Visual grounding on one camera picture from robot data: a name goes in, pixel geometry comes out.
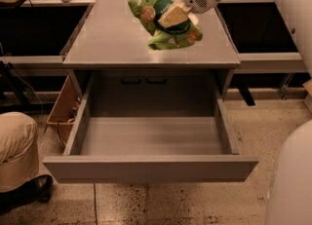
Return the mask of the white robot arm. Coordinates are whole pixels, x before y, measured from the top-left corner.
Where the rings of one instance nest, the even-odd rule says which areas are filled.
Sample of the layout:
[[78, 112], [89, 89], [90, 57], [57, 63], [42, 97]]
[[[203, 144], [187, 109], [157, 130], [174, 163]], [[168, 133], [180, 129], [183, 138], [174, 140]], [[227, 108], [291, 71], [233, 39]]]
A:
[[[189, 13], [201, 14], [220, 0], [174, 0], [160, 23], [170, 27]], [[312, 0], [274, 0], [312, 75]], [[312, 225], [312, 121], [293, 131], [281, 147], [272, 171], [265, 225]]]

